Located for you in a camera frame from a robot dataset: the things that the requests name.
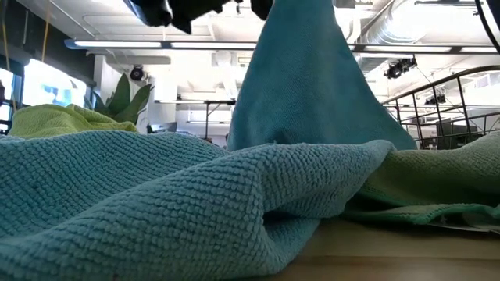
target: fluorescent light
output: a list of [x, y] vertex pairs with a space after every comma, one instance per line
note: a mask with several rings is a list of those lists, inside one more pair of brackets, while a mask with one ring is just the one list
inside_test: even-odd
[[[186, 123], [188, 124], [206, 124], [206, 121], [187, 121]], [[229, 121], [209, 121], [209, 124], [219, 124], [219, 125], [224, 125], [224, 124], [229, 124]]]
[[497, 51], [494, 47], [464, 47], [461, 52], [490, 52], [496, 54]]
[[250, 63], [251, 60], [252, 60], [251, 57], [239, 57], [239, 58], [237, 58], [238, 63]]
[[245, 42], [172, 42], [172, 48], [205, 50], [253, 50], [257, 43]]
[[163, 104], [174, 104], [174, 105], [204, 105], [204, 101], [155, 101], [156, 103], [163, 103]]
[[452, 47], [447, 46], [366, 46], [363, 51], [367, 52], [408, 52], [408, 53], [419, 53], [419, 52], [450, 52]]
[[413, 55], [410, 54], [393, 54], [393, 53], [362, 53], [363, 58], [395, 58], [395, 59], [411, 59]]
[[148, 41], [75, 41], [83, 48], [161, 48], [161, 42]]

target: window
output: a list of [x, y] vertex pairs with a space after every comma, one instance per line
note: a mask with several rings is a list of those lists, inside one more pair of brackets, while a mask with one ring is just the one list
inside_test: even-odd
[[[13, 95], [14, 74], [5, 69], [0, 69], [0, 81], [5, 88], [5, 99], [11, 99]], [[3, 102], [0, 105], [0, 133], [6, 133], [9, 129], [7, 122], [10, 121], [10, 111], [11, 108], [7, 102]]]
[[9, 100], [13, 95], [14, 73], [5, 69], [0, 69], [0, 80], [2, 81], [3, 87], [5, 87], [5, 99]]
[[87, 85], [36, 59], [24, 67], [23, 103], [25, 105], [75, 104], [84, 106]]

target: microfiber towel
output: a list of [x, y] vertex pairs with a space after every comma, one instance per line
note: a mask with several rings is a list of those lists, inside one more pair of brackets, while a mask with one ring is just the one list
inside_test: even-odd
[[331, 0], [274, 2], [231, 120], [228, 149], [415, 141], [373, 96]]
[[500, 132], [450, 151], [394, 151], [356, 196], [347, 218], [428, 224], [479, 212], [500, 219]]
[[203, 280], [280, 271], [393, 150], [175, 133], [0, 139], [1, 280]]
[[23, 108], [14, 114], [9, 135], [22, 138], [54, 137], [85, 130], [137, 132], [133, 123], [118, 123], [77, 105], [37, 105]]

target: table surface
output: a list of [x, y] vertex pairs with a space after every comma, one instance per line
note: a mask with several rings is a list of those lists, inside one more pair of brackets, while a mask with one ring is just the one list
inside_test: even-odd
[[256, 280], [500, 280], [500, 236], [323, 221], [281, 273]]

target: yellow cord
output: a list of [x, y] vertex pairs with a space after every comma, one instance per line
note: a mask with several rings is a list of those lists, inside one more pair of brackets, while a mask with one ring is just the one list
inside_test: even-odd
[[[9, 59], [9, 47], [7, 44], [7, 28], [5, 28], [5, 18], [2, 18], [2, 33], [3, 33], [3, 48], [5, 50], [5, 58], [7, 59], [7, 70], [10, 72], [10, 59]], [[17, 110], [16, 97], [14, 94], [11, 95], [12, 99], [12, 109], [14, 112]]]
[[41, 50], [41, 62], [45, 61], [45, 49], [47, 48], [47, 36], [48, 36], [48, 22], [50, 21], [50, 0], [47, 0], [47, 14], [45, 15], [45, 35], [44, 35], [44, 45]]

